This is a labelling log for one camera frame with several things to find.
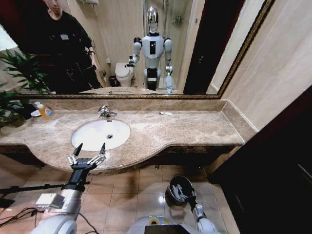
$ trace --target white sink basin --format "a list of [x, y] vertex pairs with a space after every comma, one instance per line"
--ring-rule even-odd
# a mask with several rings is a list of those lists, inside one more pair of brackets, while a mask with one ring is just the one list
[[116, 148], [130, 136], [130, 127], [118, 120], [98, 120], [80, 126], [73, 134], [72, 144], [76, 148], [83, 143], [82, 150], [100, 151]]

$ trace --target gold mirror frame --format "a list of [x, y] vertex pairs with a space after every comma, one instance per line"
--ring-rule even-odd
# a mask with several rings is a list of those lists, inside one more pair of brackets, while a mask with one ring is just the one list
[[225, 89], [230, 83], [245, 54], [259, 31], [266, 15], [272, 7], [275, 0], [265, 0], [262, 7], [253, 22], [242, 46], [240, 47], [236, 58], [231, 65], [218, 93], [216, 95], [184, 95], [184, 94], [143, 94], [143, 95], [91, 95], [91, 94], [66, 94], [66, 95], [19, 95], [19, 99], [221, 99]]

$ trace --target person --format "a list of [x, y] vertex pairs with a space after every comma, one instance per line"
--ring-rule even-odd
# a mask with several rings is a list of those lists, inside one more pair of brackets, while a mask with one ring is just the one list
[[75, 17], [61, 9], [58, 0], [43, 1], [48, 7], [45, 30], [49, 51], [61, 73], [56, 92], [82, 92], [90, 90], [90, 85], [101, 88], [95, 73], [98, 69], [95, 51], [88, 34]]

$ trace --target cable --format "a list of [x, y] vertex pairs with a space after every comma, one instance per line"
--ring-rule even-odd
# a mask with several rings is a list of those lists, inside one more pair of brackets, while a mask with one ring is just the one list
[[4, 220], [4, 219], [7, 219], [7, 221], [3, 222], [0, 224], [0, 228], [3, 227], [4, 225], [8, 224], [9, 222], [12, 222], [12, 221], [16, 221], [28, 214], [31, 214], [30, 216], [34, 216], [35, 215], [35, 227], [36, 227], [36, 222], [37, 222], [37, 213], [43, 213], [43, 211], [39, 211], [37, 208], [34, 208], [34, 207], [26, 207], [24, 209], [22, 209], [18, 214], [14, 215], [14, 216], [8, 216], [8, 217], [5, 217], [5, 218], [1, 218], [0, 220]]
[[89, 234], [89, 233], [96, 233], [96, 234], [99, 234], [96, 230], [96, 228], [94, 226], [91, 225], [91, 223], [87, 220], [87, 218], [85, 216], [83, 216], [82, 213], [79, 212], [79, 214], [84, 218], [84, 220], [86, 220], [87, 224], [90, 225], [91, 228], [93, 228], [94, 231], [90, 231], [90, 232], [87, 232], [85, 234]]

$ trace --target soap bottle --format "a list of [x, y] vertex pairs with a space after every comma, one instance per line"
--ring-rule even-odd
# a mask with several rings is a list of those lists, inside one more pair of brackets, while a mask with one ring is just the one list
[[50, 119], [52, 117], [53, 112], [47, 106], [41, 104], [39, 101], [35, 102], [35, 106], [44, 119]]

